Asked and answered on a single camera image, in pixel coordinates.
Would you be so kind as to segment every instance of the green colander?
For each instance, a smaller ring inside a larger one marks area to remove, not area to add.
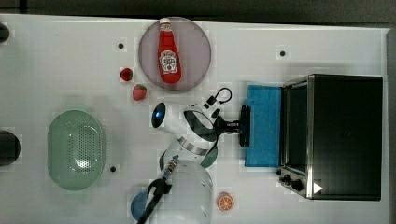
[[[89,187],[105,166],[105,133],[91,115],[70,110],[49,126],[48,168],[52,180],[63,189]]]

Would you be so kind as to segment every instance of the toaster oven knob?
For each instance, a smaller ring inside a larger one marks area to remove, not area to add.
[[[291,187],[297,191],[300,191],[303,189],[303,183],[301,182],[300,179],[293,180],[290,183],[291,183]]]
[[[280,177],[279,180],[288,186],[290,184],[291,178],[289,175],[284,175],[283,177]]]

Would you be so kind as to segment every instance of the round plate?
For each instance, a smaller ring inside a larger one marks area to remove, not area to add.
[[[169,18],[181,65],[178,83],[163,82],[158,68],[160,22],[152,24],[143,34],[139,45],[139,62],[146,77],[169,91],[189,91],[198,85],[210,65],[211,49],[204,31],[194,22],[180,17]]]

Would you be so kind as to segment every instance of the white countertop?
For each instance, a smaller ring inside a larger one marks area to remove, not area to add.
[[[238,119],[247,82],[280,85],[313,73],[380,75],[386,81],[386,29],[197,22],[212,46],[204,81],[184,94],[147,83],[137,58],[140,37],[154,21],[0,15],[12,37],[0,45],[0,130],[21,140],[21,156],[0,168],[0,223],[134,223],[130,203],[159,173],[172,136],[149,127],[149,109],[162,100],[200,103],[220,87],[233,90],[224,118]],[[118,49],[119,42],[125,49]],[[279,52],[285,50],[286,57]],[[149,96],[136,104],[134,83]],[[388,101],[385,89],[384,102]],[[107,131],[106,167],[88,189],[58,187],[47,170],[47,131],[66,105],[81,104]],[[214,197],[227,190],[235,208],[214,205],[212,223],[389,223],[388,108],[384,105],[382,200],[308,201],[277,183],[273,169],[244,167],[237,135],[222,136],[209,168]],[[109,172],[115,165],[116,173]]]

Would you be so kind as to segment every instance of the blue sponge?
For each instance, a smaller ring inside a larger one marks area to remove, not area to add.
[[[251,118],[245,166],[278,167],[281,89],[249,85],[247,105],[251,107]]]

